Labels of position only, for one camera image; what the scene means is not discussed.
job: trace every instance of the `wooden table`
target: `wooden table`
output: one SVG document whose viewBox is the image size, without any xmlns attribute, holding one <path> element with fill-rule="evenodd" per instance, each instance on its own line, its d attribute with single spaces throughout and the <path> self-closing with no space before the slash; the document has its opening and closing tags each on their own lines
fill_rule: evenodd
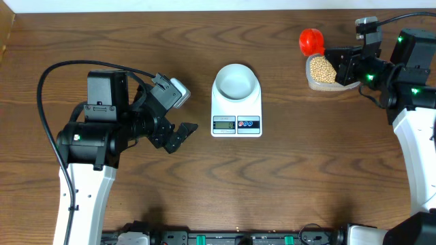
<svg viewBox="0 0 436 245">
<path fill-rule="evenodd" d="M 35 94 L 45 68 L 74 59 L 178 78 L 191 99 L 168 118 L 200 124 L 175 154 L 148 140 L 122 154 L 105 230 L 134 220 L 228 231 L 395 226 L 409 216 L 409 185 L 386 113 L 357 90 L 312 91 L 298 37 L 318 28 L 327 47 L 359 45 L 355 19 L 410 11 L 19 14 L 0 67 L 0 243 L 52 242 L 59 166 Z M 383 26 L 381 57 L 390 58 L 403 27 L 434 31 L 435 25 L 434 18 L 416 17 Z M 250 65 L 262 85 L 259 139 L 210 134 L 211 86 L 229 63 Z M 75 65 L 50 74 L 43 94 L 54 135 L 86 100 L 87 72 L 97 68 Z M 131 97 L 135 89 L 131 82 Z"/>
</svg>

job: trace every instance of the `wooden board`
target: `wooden board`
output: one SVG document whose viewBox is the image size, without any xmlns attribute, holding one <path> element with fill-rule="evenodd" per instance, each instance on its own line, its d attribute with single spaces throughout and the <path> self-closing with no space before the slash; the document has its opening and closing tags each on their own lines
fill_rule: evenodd
<svg viewBox="0 0 436 245">
<path fill-rule="evenodd" d="M 0 243 L 52 241 L 59 167 L 35 94 L 45 68 L 74 59 L 178 78 L 191 99 L 168 118 L 200 124 L 175 154 L 155 150 L 148 140 L 122 154 L 105 230 L 134 220 L 221 231 L 288 231 L 306 223 L 395 226 L 409 216 L 409 185 L 386 113 L 357 90 L 309 89 L 298 37 L 312 27 L 322 31 L 327 47 L 358 45 L 355 19 L 410 11 L 18 15 L 0 68 Z M 416 17 L 383 27 L 381 57 L 390 58 L 403 27 L 434 31 L 435 24 Z M 250 65 L 262 85 L 259 139 L 210 135 L 211 86 L 229 63 Z M 43 98 L 54 135 L 86 100 L 87 73 L 97 68 L 75 65 L 50 74 Z M 131 95 L 135 89 L 131 82 Z"/>
<path fill-rule="evenodd" d="M 3 53 L 6 50 L 6 41 L 9 39 L 14 17 L 15 14 L 13 11 L 3 2 L 3 0 L 0 0 L 0 62 Z"/>
</svg>

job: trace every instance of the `container of beans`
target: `container of beans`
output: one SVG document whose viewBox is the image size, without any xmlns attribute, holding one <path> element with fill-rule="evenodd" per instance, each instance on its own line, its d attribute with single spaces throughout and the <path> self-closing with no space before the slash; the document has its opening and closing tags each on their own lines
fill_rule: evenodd
<svg viewBox="0 0 436 245">
<path fill-rule="evenodd" d="M 320 54 L 311 55 L 306 61 L 306 77 L 309 87 L 317 91 L 345 91 L 356 88 L 360 82 L 342 86 L 334 81 L 336 71 L 333 66 Z"/>
</svg>

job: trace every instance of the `red plastic object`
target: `red plastic object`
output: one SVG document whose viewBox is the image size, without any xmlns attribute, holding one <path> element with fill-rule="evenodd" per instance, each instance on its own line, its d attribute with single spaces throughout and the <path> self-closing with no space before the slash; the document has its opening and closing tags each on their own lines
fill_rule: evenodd
<svg viewBox="0 0 436 245">
<path fill-rule="evenodd" d="M 305 29 L 300 34 L 300 49 L 305 56 L 324 55 L 324 37 L 318 29 Z"/>
</svg>

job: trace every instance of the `scale control panel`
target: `scale control panel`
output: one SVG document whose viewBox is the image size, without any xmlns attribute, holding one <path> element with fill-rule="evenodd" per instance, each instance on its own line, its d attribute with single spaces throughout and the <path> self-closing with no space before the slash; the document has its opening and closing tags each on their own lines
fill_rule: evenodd
<svg viewBox="0 0 436 245">
<path fill-rule="evenodd" d="M 214 116 L 214 134 L 260 134 L 260 116 Z"/>
</svg>

